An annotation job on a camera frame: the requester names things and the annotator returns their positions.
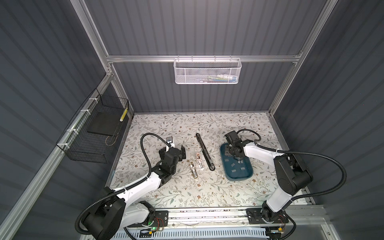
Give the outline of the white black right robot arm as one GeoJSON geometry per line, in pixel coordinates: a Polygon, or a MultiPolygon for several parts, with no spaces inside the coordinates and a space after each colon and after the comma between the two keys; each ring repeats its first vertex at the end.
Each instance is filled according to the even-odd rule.
{"type": "Polygon", "coordinates": [[[267,223],[282,215],[283,210],[294,201],[294,195],[313,180],[304,160],[296,154],[267,148],[256,141],[243,141],[236,131],[227,133],[225,138],[229,144],[229,154],[236,160],[254,158],[275,169],[278,187],[264,201],[261,210],[261,215],[267,223]]]}

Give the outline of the black long stapler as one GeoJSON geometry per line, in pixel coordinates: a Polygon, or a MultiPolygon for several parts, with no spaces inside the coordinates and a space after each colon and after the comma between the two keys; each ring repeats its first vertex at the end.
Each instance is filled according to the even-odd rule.
{"type": "Polygon", "coordinates": [[[196,133],[196,138],[197,138],[197,140],[198,140],[198,142],[199,142],[199,144],[201,146],[201,149],[202,149],[202,152],[203,152],[203,156],[204,156],[204,158],[206,160],[206,163],[207,163],[210,171],[214,171],[216,169],[216,167],[215,167],[215,165],[214,165],[214,163],[213,163],[213,161],[212,161],[212,159],[211,159],[211,157],[209,155],[209,152],[208,152],[208,150],[207,150],[207,148],[206,148],[206,146],[205,146],[205,144],[204,144],[204,142],[203,142],[203,140],[201,138],[201,135],[199,133],[196,133]]]}

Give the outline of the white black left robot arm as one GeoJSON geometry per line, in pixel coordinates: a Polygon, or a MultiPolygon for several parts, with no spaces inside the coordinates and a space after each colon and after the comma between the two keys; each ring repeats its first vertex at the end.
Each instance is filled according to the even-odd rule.
{"type": "Polygon", "coordinates": [[[121,189],[105,187],[107,195],[91,204],[77,218],[75,229],[82,235],[91,235],[97,240],[110,240],[118,230],[144,224],[150,225],[155,218],[155,208],[147,201],[134,202],[172,179],[177,164],[186,159],[186,149],[171,147],[159,151],[161,160],[145,176],[121,189]]]}

